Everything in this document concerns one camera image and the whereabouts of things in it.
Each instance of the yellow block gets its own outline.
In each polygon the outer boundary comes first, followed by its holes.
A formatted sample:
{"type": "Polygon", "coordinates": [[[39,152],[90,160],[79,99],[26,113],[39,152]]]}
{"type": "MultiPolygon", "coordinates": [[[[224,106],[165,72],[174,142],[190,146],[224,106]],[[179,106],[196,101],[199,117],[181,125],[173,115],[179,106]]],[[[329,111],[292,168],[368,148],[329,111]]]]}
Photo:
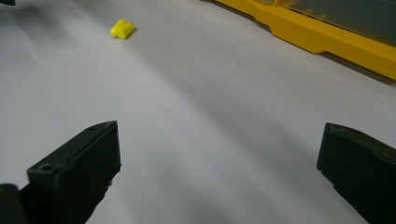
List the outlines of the yellow block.
{"type": "Polygon", "coordinates": [[[268,25],[273,35],[312,53],[330,52],[396,80],[396,48],[282,6],[281,0],[217,0],[268,25]]]}
{"type": "Polygon", "coordinates": [[[128,35],[134,30],[134,24],[124,19],[119,19],[117,23],[111,28],[110,34],[114,38],[126,39],[128,35]]]}

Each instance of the gray surface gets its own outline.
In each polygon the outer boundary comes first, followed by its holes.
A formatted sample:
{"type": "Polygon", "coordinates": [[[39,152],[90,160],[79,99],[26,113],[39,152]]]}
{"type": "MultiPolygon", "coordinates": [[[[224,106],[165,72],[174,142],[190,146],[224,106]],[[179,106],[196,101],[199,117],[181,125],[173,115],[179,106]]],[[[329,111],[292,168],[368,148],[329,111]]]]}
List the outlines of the gray surface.
{"type": "Polygon", "coordinates": [[[396,47],[396,0],[284,0],[283,4],[396,47]]]}
{"type": "Polygon", "coordinates": [[[202,1],[1,6],[0,183],[116,119],[121,172],[88,223],[365,223],[317,171],[321,135],[395,147],[396,90],[329,58],[202,1]]]}

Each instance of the yellow object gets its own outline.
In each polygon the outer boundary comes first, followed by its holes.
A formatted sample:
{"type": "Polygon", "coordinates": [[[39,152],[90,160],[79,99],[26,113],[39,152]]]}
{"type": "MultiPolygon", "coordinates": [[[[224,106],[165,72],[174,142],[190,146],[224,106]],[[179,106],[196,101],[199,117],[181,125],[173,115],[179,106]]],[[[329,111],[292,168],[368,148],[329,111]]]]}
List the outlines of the yellow object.
{"type": "Polygon", "coordinates": [[[282,0],[217,0],[268,25],[273,35],[312,53],[330,52],[396,80],[396,48],[282,6],[282,0]]]}
{"type": "Polygon", "coordinates": [[[121,39],[126,39],[126,37],[128,37],[128,35],[130,35],[133,30],[134,30],[133,23],[129,21],[125,21],[123,19],[119,19],[117,23],[113,26],[113,28],[111,28],[110,34],[114,38],[118,37],[121,39]]]}

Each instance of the screw hole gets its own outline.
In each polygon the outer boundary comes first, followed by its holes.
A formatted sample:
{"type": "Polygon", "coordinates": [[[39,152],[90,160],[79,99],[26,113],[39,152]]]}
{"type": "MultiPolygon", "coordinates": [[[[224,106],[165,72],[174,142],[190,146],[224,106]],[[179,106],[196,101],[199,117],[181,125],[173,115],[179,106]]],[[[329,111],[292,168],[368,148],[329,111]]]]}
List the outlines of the screw hole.
{"type": "Polygon", "coordinates": [[[43,171],[52,171],[52,170],[54,170],[54,166],[51,163],[46,163],[46,164],[42,164],[39,167],[39,169],[43,170],[43,171]]]}

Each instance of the white surface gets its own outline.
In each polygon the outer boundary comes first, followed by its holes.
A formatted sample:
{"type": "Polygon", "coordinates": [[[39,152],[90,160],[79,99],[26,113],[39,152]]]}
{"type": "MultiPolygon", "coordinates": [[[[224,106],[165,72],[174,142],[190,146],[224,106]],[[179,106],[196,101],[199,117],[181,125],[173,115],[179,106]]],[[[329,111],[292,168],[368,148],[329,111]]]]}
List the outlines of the white surface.
{"type": "Polygon", "coordinates": [[[0,183],[116,119],[121,172],[88,223],[366,223],[318,150],[326,122],[395,147],[393,82],[208,2],[17,4],[0,6],[0,183]]]}

